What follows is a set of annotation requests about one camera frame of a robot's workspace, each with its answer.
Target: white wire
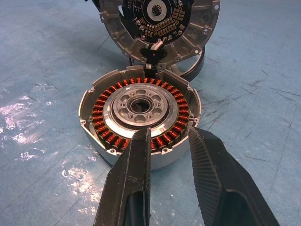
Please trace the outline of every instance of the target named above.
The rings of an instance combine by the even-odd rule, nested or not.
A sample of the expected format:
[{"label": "white wire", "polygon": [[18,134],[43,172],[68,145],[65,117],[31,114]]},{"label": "white wire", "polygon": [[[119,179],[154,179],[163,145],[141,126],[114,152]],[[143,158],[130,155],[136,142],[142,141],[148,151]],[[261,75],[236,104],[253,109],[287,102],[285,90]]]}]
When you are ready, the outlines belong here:
[{"label": "white wire", "polygon": [[[159,47],[160,47],[162,44],[163,44],[163,42],[162,42],[162,41],[159,41],[159,42],[153,44],[153,45],[151,46],[150,49],[151,49],[151,50],[158,50]],[[151,64],[146,64],[145,67],[146,67],[147,69],[151,69]]]}]

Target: blue work surface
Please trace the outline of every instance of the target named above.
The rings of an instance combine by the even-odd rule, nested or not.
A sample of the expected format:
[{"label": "blue work surface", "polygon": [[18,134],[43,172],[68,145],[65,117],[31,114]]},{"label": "blue work surface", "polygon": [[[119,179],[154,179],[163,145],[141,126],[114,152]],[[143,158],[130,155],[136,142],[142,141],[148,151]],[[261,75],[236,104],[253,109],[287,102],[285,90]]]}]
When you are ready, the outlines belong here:
[{"label": "blue work surface", "polygon": [[[299,0],[224,0],[192,83],[199,127],[249,171],[281,226],[301,226],[300,10]],[[1,226],[93,224],[110,167],[78,106],[126,66],[91,1],[1,1]],[[151,179],[151,225],[203,225],[189,153]]]}]

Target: circuit board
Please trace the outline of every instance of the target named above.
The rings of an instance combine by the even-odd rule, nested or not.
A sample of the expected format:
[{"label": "circuit board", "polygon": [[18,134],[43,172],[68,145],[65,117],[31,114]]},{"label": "circuit board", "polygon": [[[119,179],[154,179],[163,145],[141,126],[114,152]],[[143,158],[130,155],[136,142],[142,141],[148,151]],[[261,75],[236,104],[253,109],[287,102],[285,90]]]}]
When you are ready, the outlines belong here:
[{"label": "circuit board", "polygon": [[191,0],[126,0],[123,4],[124,17],[138,29],[131,33],[149,43],[166,37],[169,42],[179,38],[185,31],[192,6]]}]

